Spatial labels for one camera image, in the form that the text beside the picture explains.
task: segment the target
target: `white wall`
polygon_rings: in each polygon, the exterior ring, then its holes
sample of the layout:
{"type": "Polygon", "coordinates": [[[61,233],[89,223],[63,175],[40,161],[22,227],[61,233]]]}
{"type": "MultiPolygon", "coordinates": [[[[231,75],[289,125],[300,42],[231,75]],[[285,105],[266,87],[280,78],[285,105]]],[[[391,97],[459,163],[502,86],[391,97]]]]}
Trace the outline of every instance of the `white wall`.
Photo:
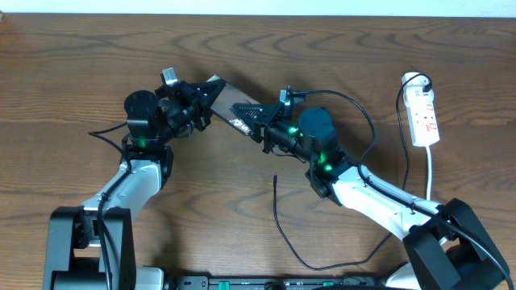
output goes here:
{"type": "Polygon", "coordinates": [[[0,0],[0,10],[6,13],[516,17],[516,0],[0,0]]]}

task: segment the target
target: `white power strip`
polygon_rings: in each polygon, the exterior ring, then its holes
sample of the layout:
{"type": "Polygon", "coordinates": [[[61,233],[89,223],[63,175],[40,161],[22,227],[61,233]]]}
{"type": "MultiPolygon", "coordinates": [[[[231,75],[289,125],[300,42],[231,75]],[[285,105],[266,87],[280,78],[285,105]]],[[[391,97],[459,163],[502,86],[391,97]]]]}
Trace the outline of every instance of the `white power strip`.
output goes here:
{"type": "MultiPolygon", "coordinates": [[[[402,78],[405,84],[418,72],[408,72],[402,78]]],[[[424,76],[415,77],[403,88],[403,102],[405,102],[409,117],[410,137],[416,147],[427,147],[439,141],[439,130],[434,110],[434,90],[423,92],[423,87],[429,80],[424,76]]]]}

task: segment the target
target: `wooden table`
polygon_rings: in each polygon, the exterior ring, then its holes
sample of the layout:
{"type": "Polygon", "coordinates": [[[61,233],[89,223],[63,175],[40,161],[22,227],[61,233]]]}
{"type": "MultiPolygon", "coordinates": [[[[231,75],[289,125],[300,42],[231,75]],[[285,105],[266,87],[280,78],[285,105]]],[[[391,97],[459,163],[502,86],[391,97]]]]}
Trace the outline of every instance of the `wooden table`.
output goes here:
{"type": "MultiPolygon", "coordinates": [[[[398,185],[405,159],[394,101],[402,74],[424,71],[435,83],[441,134],[433,197],[470,204],[514,270],[515,47],[513,19],[8,14],[0,23],[0,288],[40,288],[50,213],[80,205],[117,170],[118,152],[86,132],[122,122],[125,97],[157,88],[168,67],[190,82],[216,73],[260,102],[277,102],[287,85],[354,97],[379,134],[367,165],[398,185]]],[[[300,107],[309,106],[329,108],[353,155],[368,146],[352,105],[320,95],[300,107]]],[[[406,259],[392,238],[361,267],[309,271],[274,225],[274,172],[281,222],[308,263],[362,259],[386,231],[319,199],[307,166],[265,155],[217,118],[171,144],[172,178],[134,224],[140,265],[316,276],[385,274],[406,259]]],[[[407,189],[422,197],[424,149],[410,146],[410,158],[407,189]]]]}

